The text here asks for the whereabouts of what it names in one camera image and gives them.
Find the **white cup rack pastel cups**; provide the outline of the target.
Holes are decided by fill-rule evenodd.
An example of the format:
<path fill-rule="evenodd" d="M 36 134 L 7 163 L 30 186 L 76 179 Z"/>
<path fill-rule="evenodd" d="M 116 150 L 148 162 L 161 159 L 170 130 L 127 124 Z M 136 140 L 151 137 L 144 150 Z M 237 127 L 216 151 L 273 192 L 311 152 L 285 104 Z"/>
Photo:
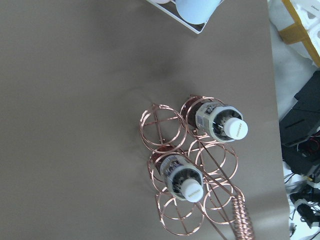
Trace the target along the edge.
<path fill-rule="evenodd" d="M 147 0 L 147 2 L 199 35 L 224 0 Z"/>

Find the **tea bottle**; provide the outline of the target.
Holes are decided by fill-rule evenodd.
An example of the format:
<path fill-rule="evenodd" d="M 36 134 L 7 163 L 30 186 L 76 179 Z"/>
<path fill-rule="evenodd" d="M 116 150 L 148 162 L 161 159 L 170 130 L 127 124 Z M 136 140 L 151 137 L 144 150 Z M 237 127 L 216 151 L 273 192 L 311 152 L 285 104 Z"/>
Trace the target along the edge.
<path fill-rule="evenodd" d="M 243 114 L 237 108 L 213 97 L 190 97 L 180 114 L 192 128 L 220 143 L 242 140 L 249 131 Z"/>
<path fill-rule="evenodd" d="M 203 198 L 203 174 L 182 155 L 154 156 L 152 161 L 174 197 L 191 203 Z"/>

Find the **tea bottle middle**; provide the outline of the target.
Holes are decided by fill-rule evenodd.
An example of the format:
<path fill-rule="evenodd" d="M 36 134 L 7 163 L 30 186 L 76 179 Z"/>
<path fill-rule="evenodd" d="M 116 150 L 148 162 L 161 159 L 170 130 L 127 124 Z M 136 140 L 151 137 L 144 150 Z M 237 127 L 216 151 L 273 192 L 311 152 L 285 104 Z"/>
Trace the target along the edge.
<path fill-rule="evenodd" d="M 182 155 L 154 156 L 152 161 L 174 197 L 191 203 L 203 198 L 203 174 Z"/>

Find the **copper wire bottle basket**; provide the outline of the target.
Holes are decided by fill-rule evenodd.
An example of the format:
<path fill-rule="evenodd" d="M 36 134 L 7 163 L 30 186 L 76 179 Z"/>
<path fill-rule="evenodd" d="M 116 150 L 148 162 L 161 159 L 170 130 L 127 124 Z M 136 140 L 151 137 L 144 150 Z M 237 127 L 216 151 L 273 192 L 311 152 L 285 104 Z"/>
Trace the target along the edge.
<path fill-rule="evenodd" d="M 139 120 L 140 138 L 151 152 L 147 168 L 163 228 L 176 236 L 190 236 L 208 222 L 224 240 L 255 239 L 245 196 L 232 181 L 239 168 L 239 158 L 232 147 L 236 140 L 221 143 L 201 133 L 185 121 L 181 109 L 153 104 Z M 201 171 L 204 193 L 200 201 L 180 200 L 168 191 L 153 157 L 171 154 L 183 156 Z"/>

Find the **tea bottle near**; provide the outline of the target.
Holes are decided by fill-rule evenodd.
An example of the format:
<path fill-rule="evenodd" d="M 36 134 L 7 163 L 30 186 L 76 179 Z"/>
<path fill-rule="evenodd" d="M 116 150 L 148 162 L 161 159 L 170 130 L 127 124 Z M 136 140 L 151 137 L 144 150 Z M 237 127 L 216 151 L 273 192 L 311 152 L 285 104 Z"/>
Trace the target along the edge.
<path fill-rule="evenodd" d="M 190 97 L 180 114 L 192 128 L 220 143 L 242 140 L 249 131 L 243 114 L 237 108 L 213 97 Z"/>

